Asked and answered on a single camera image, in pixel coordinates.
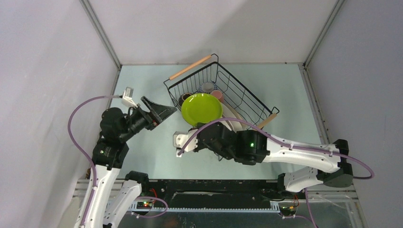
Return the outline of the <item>lime green plate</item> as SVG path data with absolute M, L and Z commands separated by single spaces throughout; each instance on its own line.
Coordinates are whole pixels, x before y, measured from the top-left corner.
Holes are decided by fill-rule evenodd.
M 185 122 L 192 126 L 207 124 L 220 119 L 223 114 L 221 102 L 210 94 L 198 93 L 186 98 L 181 106 Z

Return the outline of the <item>green rim Hao Wei plate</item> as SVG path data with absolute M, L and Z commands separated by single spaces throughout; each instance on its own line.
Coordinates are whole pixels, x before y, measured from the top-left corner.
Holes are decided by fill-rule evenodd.
M 239 117 L 239 115 L 235 114 L 235 111 L 232 108 L 230 108 L 228 105 L 221 103 L 221 106 L 222 106 L 222 110 L 223 110 L 222 118 L 241 119 Z M 245 124 L 237 122 L 237 121 L 232 121 L 232 120 L 221 121 L 221 123 L 223 125 L 225 125 L 228 129 L 230 129 L 234 132 L 247 130 L 247 128 L 248 128 Z

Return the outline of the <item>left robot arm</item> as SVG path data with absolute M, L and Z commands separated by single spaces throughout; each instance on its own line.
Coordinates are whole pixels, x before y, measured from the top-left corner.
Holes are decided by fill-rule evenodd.
M 89 160 L 91 169 L 89 186 L 74 224 L 76 228 L 116 228 L 136 198 L 148 196 L 148 175 L 131 171 L 126 175 L 117 197 L 111 204 L 108 203 L 112 187 L 129 151 L 127 141 L 143 129 L 153 130 L 176 111 L 175 107 L 156 104 L 143 96 L 141 101 L 148 108 L 145 111 L 131 98 L 121 95 L 122 102 L 128 106 L 127 113 L 118 107 L 103 111 L 101 131 L 90 156 L 76 142 L 71 132 L 71 122 L 81 107 L 101 98 L 94 97 L 80 104 L 71 114 L 67 125 L 72 142 Z

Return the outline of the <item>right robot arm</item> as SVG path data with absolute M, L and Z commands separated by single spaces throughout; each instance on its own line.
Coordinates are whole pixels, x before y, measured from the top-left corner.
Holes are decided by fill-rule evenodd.
M 256 130 L 232 131 L 221 123 L 214 123 L 195 139 L 190 151 L 208 149 L 218 156 L 243 165 L 282 162 L 303 168 L 278 176 L 277 194 L 284 199 L 305 188 L 324 184 L 333 188 L 349 187 L 353 182 L 348 142 L 338 139 L 331 144 L 309 144 L 267 137 Z

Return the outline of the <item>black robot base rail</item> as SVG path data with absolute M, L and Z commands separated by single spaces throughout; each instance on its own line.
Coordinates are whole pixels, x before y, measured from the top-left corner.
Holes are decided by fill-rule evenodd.
M 275 180 L 150 180 L 142 195 L 163 199 L 169 209 L 273 209 L 299 203 L 304 192 L 287 192 Z

